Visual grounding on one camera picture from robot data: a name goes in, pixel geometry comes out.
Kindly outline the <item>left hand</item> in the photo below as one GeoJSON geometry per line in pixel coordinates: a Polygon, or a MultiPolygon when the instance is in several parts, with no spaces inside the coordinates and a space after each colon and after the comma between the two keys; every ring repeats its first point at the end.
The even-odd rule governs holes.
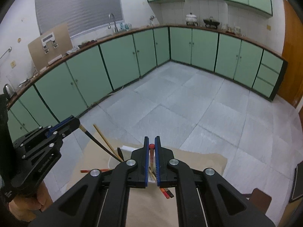
{"type": "Polygon", "coordinates": [[[34,211],[40,210],[44,212],[50,205],[53,204],[49,191],[42,181],[37,189],[37,196],[27,198],[17,195],[10,203],[8,207],[12,215],[21,221],[30,222],[36,218],[34,211]]]}

